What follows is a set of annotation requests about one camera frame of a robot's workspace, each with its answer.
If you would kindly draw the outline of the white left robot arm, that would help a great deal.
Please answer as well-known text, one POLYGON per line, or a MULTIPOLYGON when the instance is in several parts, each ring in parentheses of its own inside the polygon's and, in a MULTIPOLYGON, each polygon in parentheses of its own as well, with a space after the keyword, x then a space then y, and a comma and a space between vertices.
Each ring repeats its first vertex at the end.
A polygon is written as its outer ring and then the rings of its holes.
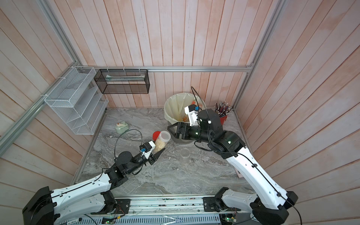
POLYGON ((22 210, 24 224, 55 225, 83 214, 112 212, 116 200, 111 190, 124 184, 131 173, 139 173, 142 166, 153 165, 162 153, 160 150, 132 156, 124 151, 110 168, 94 178, 64 188, 39 189, 22 210))

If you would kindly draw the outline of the wide oatmeal jar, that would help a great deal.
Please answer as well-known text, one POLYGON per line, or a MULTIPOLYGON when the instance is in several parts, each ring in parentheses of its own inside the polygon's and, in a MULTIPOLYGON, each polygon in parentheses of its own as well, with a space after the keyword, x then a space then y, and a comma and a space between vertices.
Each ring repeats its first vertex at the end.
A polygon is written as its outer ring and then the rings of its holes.
POLYGON ((190 157, 190 151, 187 149, 183 149, 180 151, 180 156, 182 159, 188 159, 190 157))

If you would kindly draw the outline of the small oatmeal jar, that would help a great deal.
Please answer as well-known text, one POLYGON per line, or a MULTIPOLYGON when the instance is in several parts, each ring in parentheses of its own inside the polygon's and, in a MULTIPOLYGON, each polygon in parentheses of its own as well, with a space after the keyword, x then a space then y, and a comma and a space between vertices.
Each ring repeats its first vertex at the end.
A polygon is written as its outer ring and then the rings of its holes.
POLYGON ((155 149, 153 150, 153 153, 155 154, 164 149, 170 139, 171 134, 168 131, 161 131, 155 141, 155 149))

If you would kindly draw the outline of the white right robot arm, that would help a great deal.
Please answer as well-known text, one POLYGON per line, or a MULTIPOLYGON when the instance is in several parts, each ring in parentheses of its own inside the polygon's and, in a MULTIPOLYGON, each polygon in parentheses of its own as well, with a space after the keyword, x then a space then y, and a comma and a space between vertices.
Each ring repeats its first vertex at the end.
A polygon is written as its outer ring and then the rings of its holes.
POLYGON ((205 142, 209 151, 221 156, 246 179, 255 191, 245 194, 223 187, 205 209, 217 212, 230 208, 251 213, 262 225, 282 225, 295 206, 298 196, 279 186, 254 159, 245 142, 226 131, 219 115, 212 109, 187 111, 189 123, 177 122, 167 127, 176 139, 205 142))

